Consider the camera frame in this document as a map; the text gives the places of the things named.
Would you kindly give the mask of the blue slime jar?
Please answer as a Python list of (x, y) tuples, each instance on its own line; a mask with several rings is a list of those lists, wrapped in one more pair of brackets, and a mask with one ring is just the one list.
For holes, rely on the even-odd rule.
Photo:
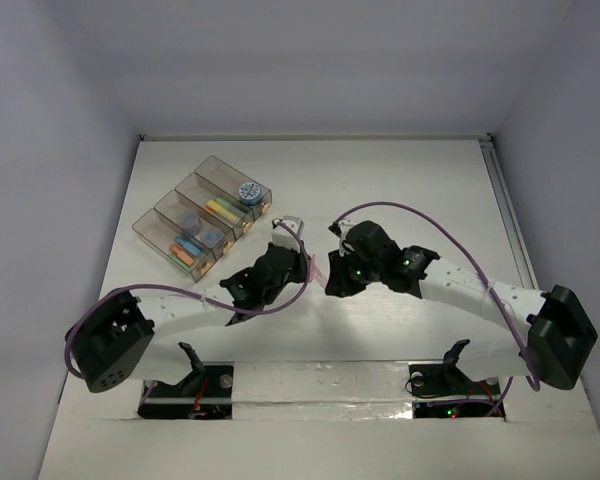
[(262, 198), (262, 187), (255, 181), (244, 182), (238, 188), (238, 197), (245, 205), (256, 205)]

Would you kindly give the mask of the orange clear clip pen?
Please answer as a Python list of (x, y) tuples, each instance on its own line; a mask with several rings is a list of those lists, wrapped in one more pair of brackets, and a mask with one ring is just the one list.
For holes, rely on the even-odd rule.
[(169, 251), (174, 257), (178, 258), (188, 266), (192, 266), (195, 263), (195, 257), (188, 255), (177, 244), (171, 244), (169, 247)]

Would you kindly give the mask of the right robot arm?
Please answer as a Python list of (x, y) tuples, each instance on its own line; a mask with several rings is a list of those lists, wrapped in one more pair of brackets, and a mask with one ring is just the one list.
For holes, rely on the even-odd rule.
[(440, 379), (462, 392), (490, 377), (522, 376), (559, 390), (575, 387), (598, 333), (577, 295), (489, 280), (420, 246), (401, 248), (372, 221), (336, 222), (339, 246), (329, 254), (328, 296), (347, 298), (380, 283), (390, 291), (454, 307), (501, 326), (490, 344), (457, 341), (441, 361)]

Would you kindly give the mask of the green clear clip pen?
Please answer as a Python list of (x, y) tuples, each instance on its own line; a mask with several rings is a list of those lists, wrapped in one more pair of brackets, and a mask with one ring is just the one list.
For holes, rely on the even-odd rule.
[(179, 259), (178, 259), (178, 258), (176, 258), (176, 257), (173, 257), (173, 256), (172, 256), (172, 258), (171, 258), (171, 259), (172, 259), (172, 260), (173, 260), (173, 261), (174, 261), (174, 262), (175, 262), (175, 263), (176, 263), (176, 264), (177, 264), (179, 267), (181, 267), (181, 268), (182, 268), (182, 269), (184, 269), (184, 270), (188, 270), (188, 271), (190, 271), (190, 270), (193, 268), (192, 266), (188, 266), (187, 264), (185, 264), (184, 262), (182, 262), (181, 260), (179, 260)]

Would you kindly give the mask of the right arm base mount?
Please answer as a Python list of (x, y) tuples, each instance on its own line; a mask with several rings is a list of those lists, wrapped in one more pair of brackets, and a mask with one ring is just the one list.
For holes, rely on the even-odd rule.
[(460, 419), (506, 417), (500, 399), (500, 387), (489, 387), (485, 381), (470, 380), (457, 367), (460, 353), (470, 343), (468, 339), (457, 341), (434, 363), (409, 365), (405, 391), (414, 399), (415, 419)]

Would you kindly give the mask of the blue clear clip pen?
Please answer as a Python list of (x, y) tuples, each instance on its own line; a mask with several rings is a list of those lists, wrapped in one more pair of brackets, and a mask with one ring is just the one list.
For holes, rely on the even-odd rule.
[(175, 243), (192, 257), (197, 257), (200, 254), (200, 249), (186, 237), (177, 236)]

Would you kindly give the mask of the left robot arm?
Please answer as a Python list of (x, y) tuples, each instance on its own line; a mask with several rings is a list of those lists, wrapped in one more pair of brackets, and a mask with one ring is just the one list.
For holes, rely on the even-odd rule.
[(310, 265), (303, 249), (271, 243), (253, 266), (207, 294), (158, 284), (115, 289), (67, 332), (67, 369), (92, 393), (137, 378), (167, 381), (178, 394), (189, 395), (200, 386), (201, 370), (175, 355), (187, 334), (282, 311), (277, 297), (288, 284), (306, 287)]

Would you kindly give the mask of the pink clear clip pen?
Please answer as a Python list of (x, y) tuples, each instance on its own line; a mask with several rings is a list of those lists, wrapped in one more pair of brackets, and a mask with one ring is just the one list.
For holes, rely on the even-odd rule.
[(316, 282), (322, 288), (326, 287), (327, 278), (319, 269), (315, 255), (312, 255), (310, 258), (310, 277), (312, 282)]

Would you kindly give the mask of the yellow highlighter pen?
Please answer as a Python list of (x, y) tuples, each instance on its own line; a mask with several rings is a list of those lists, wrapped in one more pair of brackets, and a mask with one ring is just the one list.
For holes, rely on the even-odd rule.
[(231, 211), (229, 211), (214, 200), (208, 200), (206, 205), (208, 209), (210, 209), (212, 212), (219, 215), (223, 219), (227, 220), (228, 222), (236, 223), (239, 220), (238, 216), (236, 216)]

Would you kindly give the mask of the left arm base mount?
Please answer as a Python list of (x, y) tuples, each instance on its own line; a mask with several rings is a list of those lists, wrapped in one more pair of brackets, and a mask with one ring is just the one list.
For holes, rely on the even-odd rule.
[(137, 414), (145, 420), (229, 420), (232, 418), (234, 365), (205, 364), (195, 349), (180, 342), (189, 370), (179, 382), (146, 381)]

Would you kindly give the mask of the green highlighter pen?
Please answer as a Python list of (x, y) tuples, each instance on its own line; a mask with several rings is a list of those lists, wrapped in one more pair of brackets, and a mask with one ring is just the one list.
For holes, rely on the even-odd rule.
[(222, 198), (222, 197), (217, 197), (216, 198), (216, 202), (222, 206), (223, 208), (225, 208), (227, 211), (230, 211), (233, 215), (237, 216), (237, 217), (243, 217), (245, 215), (245, 212), (241, 209), (239, 209), (238, 207), (234, 206), (231, 202), (229, 202), (228, 200)]

